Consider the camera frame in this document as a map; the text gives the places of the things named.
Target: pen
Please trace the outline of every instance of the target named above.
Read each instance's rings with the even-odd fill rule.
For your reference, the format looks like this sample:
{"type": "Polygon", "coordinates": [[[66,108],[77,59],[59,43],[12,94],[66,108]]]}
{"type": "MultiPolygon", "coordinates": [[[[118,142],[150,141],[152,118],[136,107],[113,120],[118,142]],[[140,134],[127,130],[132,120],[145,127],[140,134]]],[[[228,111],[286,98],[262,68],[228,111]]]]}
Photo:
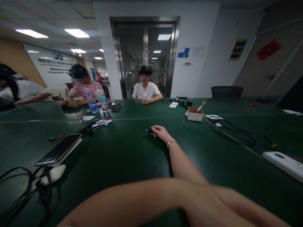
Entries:
{"type": "Polygon", "coordinates": [[[202,109],[202,107],[203,107],[205,104],[206,104],[206,102],[203,102],[203,103],[201,104],[201,106],[197,109],[196,113],[199,113],[200,109],[202,109]]]}

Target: pink shirt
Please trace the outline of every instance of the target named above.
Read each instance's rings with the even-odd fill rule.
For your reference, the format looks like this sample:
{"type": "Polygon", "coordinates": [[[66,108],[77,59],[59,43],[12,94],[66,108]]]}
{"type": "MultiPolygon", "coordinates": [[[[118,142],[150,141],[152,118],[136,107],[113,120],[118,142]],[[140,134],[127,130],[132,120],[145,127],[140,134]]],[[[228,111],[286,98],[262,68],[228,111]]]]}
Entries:
{"type": "Polygon", "coordinates": [[[82,96],[84,100],[87,100],[87,93],[91,93],[93,97],[96,97],[95,91],[101,90],[103,93],[103,89],[101,85],[94,81],[92,84],[78,84],[76,83],[74,87],[70,90],[69,95],[73,97],[82,96]]]}

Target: silver bracelet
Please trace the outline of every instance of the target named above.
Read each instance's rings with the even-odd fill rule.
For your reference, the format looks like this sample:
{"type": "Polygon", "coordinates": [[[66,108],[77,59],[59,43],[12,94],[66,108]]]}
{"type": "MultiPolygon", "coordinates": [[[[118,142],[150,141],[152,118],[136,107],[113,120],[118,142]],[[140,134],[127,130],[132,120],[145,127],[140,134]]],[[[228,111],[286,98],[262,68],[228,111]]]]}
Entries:
{"type": "Polygon", "coordinates": [[[170,145],[170,143],[172,143],[172,142],[174,142],[174,141],[176,141],[176,140],[171,140],[171,141],[169,141],[168,144],[166,145],[166,149],[168,149],[168,145],[170,145]]]}

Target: white power bank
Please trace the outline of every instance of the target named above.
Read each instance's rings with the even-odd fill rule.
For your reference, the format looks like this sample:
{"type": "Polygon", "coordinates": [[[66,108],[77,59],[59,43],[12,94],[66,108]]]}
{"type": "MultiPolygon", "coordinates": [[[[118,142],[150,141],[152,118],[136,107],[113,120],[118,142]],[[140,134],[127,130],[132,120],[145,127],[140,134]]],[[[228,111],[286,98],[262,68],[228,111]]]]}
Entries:
{"type": "Polygon", "coordinates": [[[303,183],[303,164],[280,152],[264,152],[262,157],[303,183]]]}
{"type": "Polygon", "coordinates": [[[169,107],[171,109],[176,109],[176,107],[178,106],[178,103],[177,102],[172,102],[172,104],[169,105],[169,107]]]}

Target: green table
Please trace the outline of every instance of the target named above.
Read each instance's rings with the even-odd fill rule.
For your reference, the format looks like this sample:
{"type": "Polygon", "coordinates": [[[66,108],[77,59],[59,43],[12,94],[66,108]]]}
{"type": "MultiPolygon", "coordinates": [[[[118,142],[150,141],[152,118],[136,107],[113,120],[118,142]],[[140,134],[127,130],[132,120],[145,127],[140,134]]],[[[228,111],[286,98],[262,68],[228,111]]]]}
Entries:
{"type": "MultiPolygon", "coordinates": [[[[193,99],[194,106],[206,101],[205,114],[217,114],[241,128],[258,131],[278,141],[286,149],[300,154],[302,118],[284,114],[275,103],[251,108],[255,98],[193,99]]],[[[293,226],[303,219],[303,185],[260,157],[263,151],[251,152],[225,140],[211,131],[211,125],[188,121],[186,109],[169,109],[169,104],[143,106],[139,100],[118,100],[123,107],[109,113],[113,121],[101,126],[92,137],[83,136],[81,144],[66,158],[67,168],[54,184],[52,207],[58,204],[48,226],[58,224],[73,208],[105,188],[140,180],[172,176],[165,144],[144,130],[163,125],[213,184],[232,187],[264,206],[293,226]]],[[[79,120],[87,107],[62,111],[58,102],[42,102],[11,111],[0,117],[0,174],[16,166],[34,170],[33,164],[56,143],[59,135],[75,133],[91,121],[79,120]],[[55,142],[48,138],[57,137],[55,142]]],[[[0,186],[0,212],[12,204],[24,190],[27,178],[12,178],[0,186]]],[[[37,226],[44,215],[42,204],[35,196],[19,213],[11,226],[37,226]]],[[[146,226],[187,226],[183,212],[169,211],[146,226]]]]}

